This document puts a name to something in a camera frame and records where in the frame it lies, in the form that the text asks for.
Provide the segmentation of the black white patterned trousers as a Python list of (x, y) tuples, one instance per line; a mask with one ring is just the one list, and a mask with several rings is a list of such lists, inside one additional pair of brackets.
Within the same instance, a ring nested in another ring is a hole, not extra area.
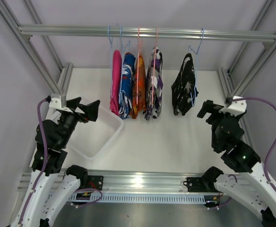
[(198, 96), (196, 76), (191, 53), (183, 59), (176, 80), (171, 86), (173, 114), (184, 116), (195, 104)]

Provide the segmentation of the purple grey patterned trousers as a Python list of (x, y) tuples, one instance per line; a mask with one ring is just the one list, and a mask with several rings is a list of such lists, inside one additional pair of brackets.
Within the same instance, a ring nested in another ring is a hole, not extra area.
[(152, 49), (151, 58), (149, 61), (146, 77), (146, 110), (144, 111), (144, 118), (148, 121), (151, 117), (157, 119), (162, 110), (162, 96), (163, 96), (163, 80), (162, 80), (162, 67), (163, 55), (157, 47), (156, 62), (155, 62), (155, 89), (154, 89), (154, 103), (151, 107), (152, 97), (152, 76), (153, 76), (153, 60), (154, 48)]

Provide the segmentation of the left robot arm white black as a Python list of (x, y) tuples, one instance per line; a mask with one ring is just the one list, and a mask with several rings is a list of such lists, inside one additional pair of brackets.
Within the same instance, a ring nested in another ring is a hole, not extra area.
[(67, 156), (65, 148), (79, 122), (96, 122), (100, 100), (87, 105), (81, 97), (67, 100), (52, 94), (37, 105), (36, 153), (31, 166), (31, 178), (12, 227), (51, 227), (57, 216), (75, 193), (83, 193), (83, 202), (72, 202), (75, 208), (100, 201), (102, 190), (97, 187), (84, 167), (72, 165), (52, 196), (52, 184), (58, 177)]

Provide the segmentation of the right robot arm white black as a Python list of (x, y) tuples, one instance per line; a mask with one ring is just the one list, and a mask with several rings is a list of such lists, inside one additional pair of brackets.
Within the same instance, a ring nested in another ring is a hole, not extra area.
[(209, 192), (225, 193), (257, 216), (262, 226), (276, 227), (276, 183), (260, 156), (242, 140), (244, 130), (239, 120), (246, 114), (246, 100), (235, 96), (228, 104), (224, 107), (207, 100), (197, 117), (210, 114), (206, 122), (211, 125), (211, 147), (221, 154), (221, 159), (230, 169), (250, 183), (253, 190), (247, 190), (214, 166), (202, 175), (202, 187)]

